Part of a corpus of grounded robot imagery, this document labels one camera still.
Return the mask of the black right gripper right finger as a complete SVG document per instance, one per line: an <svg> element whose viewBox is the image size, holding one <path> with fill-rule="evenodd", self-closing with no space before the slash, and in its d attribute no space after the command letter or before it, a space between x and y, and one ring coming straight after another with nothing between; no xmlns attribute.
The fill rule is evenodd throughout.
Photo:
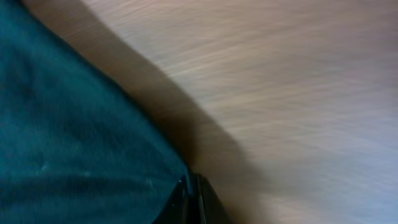
<svg viewBox="0 0 398 224"><path fill-rule="evenodd" d="M209 180L197 174L198 209L201 224L233 224Z"/></svg>

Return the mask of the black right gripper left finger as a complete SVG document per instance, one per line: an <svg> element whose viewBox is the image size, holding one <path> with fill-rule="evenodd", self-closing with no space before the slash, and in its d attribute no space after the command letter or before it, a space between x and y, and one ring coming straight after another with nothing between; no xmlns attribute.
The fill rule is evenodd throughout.
<svg viewBox="0 0 398 224"><path fill-rule="evenodd" d="M189 195L185 177L178 180L167 203L153 224L188 224Z"/></svg>

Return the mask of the black shorts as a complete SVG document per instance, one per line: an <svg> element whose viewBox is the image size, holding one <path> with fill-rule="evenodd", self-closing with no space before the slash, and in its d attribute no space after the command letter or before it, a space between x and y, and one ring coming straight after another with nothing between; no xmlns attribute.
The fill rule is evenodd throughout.
<svg viewBox="0 0 398 224"><path fill-rule="evenodd" d="M2 223L152 223L189 176L115 82L1 2Z"/></svg>

